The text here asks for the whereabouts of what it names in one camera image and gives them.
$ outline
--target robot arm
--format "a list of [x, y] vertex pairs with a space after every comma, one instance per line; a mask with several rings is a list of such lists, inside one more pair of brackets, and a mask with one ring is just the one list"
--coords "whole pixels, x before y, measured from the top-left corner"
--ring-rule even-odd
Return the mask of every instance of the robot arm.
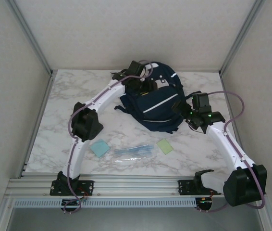
[[180, 112], [192, 129], [200, 127], [213, 140], [230, 172], [230, 175], [215, 173], [213, 170], [196, 173], [194, 182], [197, 190], [207, 188], [222, 193], [231, 206], [260, 200], [265, 192], [265, 167], [257, 166], [230, 131], [224, 130], [225, 119], [219, 112], [212, 112], [207, 93], [193, 94], [192, 101], [193, 108], [185, 102], [178, 102], [173, 110]]
[[[103, 125], [99, 123], [98, 115], [100, 115], [105, 108], [112, 103], [115, 99], [124, 94], [125, 86], [122, 83], [117, 84], [113, 88], [110, 88], [113, 84], [118, 82], [117, 80], [111, 80], [110, 83], [104, 88], [99, 94], [101, 95], [105, 90], [108, 90], [105, 94], [103, 94], [95, 103], [86, 108], [86, 112], [83, 115], [80, 115], [80, 118], [76, 118], [77, 121], [72, 122], [73, 133], [77, 135], [80, 139], [76, 144], [73, 157], [70, 165], [70, 178], [73, 180], [80, 175], [81, 164], [83, 162], [85, 153], [88, 149], [88, 145], [90, 140], [92, 140], [102, 129]], [[95, 98], [92, 98], [90, 101], [85, 102], [85, 104], [90, 104], [93, 102]], [[85, 104], [77, 103], [74, 107], [74, 112], [84, 106]], [[74, 145], [75, 140], [73, 139], [72, 146], [70, 149], [69, 156], [71, 155], [72, 147]], [[68, 164], [69, 164], [69, 156], [65, 166], [63, 167], [63, 174], [68, 176]]]

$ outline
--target white marble table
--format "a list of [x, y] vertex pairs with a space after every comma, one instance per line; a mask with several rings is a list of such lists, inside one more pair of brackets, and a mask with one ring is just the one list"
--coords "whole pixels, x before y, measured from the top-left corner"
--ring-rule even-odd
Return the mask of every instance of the white marble table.
[[[68, 157], [72, 139], [67, 123], [76, 102], [85, 102], [100, 92], [110, 81], [113, 71], [59, 70], [38, 130], [26, 172], [61, 171]], [[218, 73], [178, 72], [185, 94], [196, 90], [212, 92], [222, 90]], [[210, 96], [213, 111], [220, 111], [228, 120], [229, 112], [223, 94]], [[161, 150], [148, 160], [115, 163], [111, 150], [97, 158], [91, 150], [85, 155], [82, 173], [150, 176], [193, 176], [203, 169], [227, 171], [214, 143], [204, 134], [193, 132], [183, 122], [174, 134], [150, 132], [130, 115], [114, 110], [120, 100], [109, 105], [99, 116], [104, 130], [95, 140], [104, 139], [111, 147], [136, 146], [139, 143], [156, 143], [163, 138], [174, 148], [165, 155]]]

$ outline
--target white stripe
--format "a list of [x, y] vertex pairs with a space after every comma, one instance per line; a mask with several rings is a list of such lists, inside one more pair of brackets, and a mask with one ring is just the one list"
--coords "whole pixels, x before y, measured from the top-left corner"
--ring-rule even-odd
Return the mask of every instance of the white stripe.
[[152, 121], [152, 120], [145, 120], [145, 119], [143, 119], [143, 121], [146, 121], [146, 122], [152, 122], [152, 123], [164, 123], [164, 122], [168, 122], [168, 121], [170, 121], [171, 119], [167, 119], [167, 120], [164, 120], [164, 121]]
[[148, 111], [151, 111], [152, 109], [154, 109], [154, 108], [160, 106], [161, 104], [163, 104], [163, 103], [165, 103], [165, 102], [171, 100], [173, 97], [175, 97], [175, 96], [177, 96], [177, 95], [178, 95], [178, 94], [175, 94], [175, 95], [173, 95], [173, 96], [170, 96], [168, 99], [165, 99], [165, 100], [163, 100], [162, 102], [158, 103], [157, 105], [154, 105], [153, 107], [147, 109], [147, 110], [144, 111], [143, 113], [146, 113], [146, 112], [148, 112]]

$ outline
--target metal frame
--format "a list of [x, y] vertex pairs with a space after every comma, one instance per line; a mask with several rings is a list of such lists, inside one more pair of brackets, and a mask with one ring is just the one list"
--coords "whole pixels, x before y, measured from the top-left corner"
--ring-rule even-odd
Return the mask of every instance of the metal frame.
[[36, 53], [36, 55], [37, 55], [38, 59], [40, 60], [40, 62], [42, 63], [44, 69], [49, 74], [49, 76], [51, 76], [52, 70], [51, 70], [51, 68], [49, 66], [49, 63], [46, 60], [41, 48], [39, 47], [33, 33], [31, 32], [31, 30], [30, 30], [26, 20], [24, 19], [20, 9], [18, 8], [16, 2], [14, 0], [5, 0], [5, 1], [6, 1], [7, 5], [9, 6], [10, 10], [12, 11], [12, 13], [14, 14], [17, 22], [19, 23], [21, 29], [24, 32], [24, 35], [28, 39], [31, 47], [33, 48], [33, 50]]
[[[50, 186], [56, 174], [25, 175], [10, 179], [5, 197], [11, 198], [73, 198], [73, 196], [50, 196]], [[146, 177], [114, 175], [81, 175], [80, 180], [93, 180], [94, 190], [90, 198], [165, 198], [182, 197], [178, 180], [193, 177]]]
[[3, 198], [0, 205], [0, 231], [6, 231], [12, 215], [15, 199]]
[[255, 21], [255, 18], [257, 17], [258, 13], [260, 12], [260, 9], [262, 5], [264, 4], [265, 0], [256, 0], [253, 4], [247, 18], [245, 19], [245, 22], [243, 23], [238, 35], [236, 36], [236, 39], [229, 50], [222, 67], [219, 71], [220, 76], [222, 77], [224, 73], [227, 71], [231, 61], [233, 60], [235, 54], [237, 53], [239, 47], [241, 46], [247, 32], [249, 31], [252, 23]]
[[39, 109], [39, 112], [38, 112], [38, 115], [37, 115], [37, 118], [36, 118], [36, 121], [35, 121], [33, 131], [32, 131], [31, 136], [30, 136], [29, 143], [28, 143], [27, 148], [26, 148], [25, 156], [24, 156], [24, 158], [23, 158], [23, 160], [21, 162], [22, 165], [20, 165], [20, 167], [19, 167], [19, 171], [18, 171], [19, 172], [19, 177], [22, 176], [22, 173], [23, 173], [23, 171], [25, 169], [25, 166], [28, 163], [28, 160], [29, 160], [32, 148], [34, 146], [39, 127], [40, 127], [40, 123], [41, 123], [41, 120], [42, 120], [42, 117], [43, 117], [43, 114], [44, 114], [44, 110], [45, 110], [45, 107], [46, 107], [46, 104], [47, 104], [47, 101], [48, 101], [48, 98], [49, 98], [49, 94], [50, 94], [50, 91], [51, 91], [51, 89], [53, 87], [53, 84], [54, 84], [56, 74], [57, 74], [57, 72], [53, 73], [51, 75], [51, 77], [49, 78], [49, 81], [47, 83], [47, 86], [45, 88], [42, 103], [41, 103], [41, 106], [40, 106], [40, 109]]

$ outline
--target blue plastic item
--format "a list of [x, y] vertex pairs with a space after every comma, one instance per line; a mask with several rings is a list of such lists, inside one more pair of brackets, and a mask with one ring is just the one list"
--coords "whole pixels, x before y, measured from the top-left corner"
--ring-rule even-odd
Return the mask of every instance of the blue plastic item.
[[139, 160], [152, 158], [156, 148], [152, 144], [143, 144], [136, 147], [127, 147], [113, 151], [114, 161], [123, 162], [128, 160]]
[[101, 158], [110, 149], [110, 147], [104, 140], [98, 140], [90, 146], [90, 149], [98, 158]]

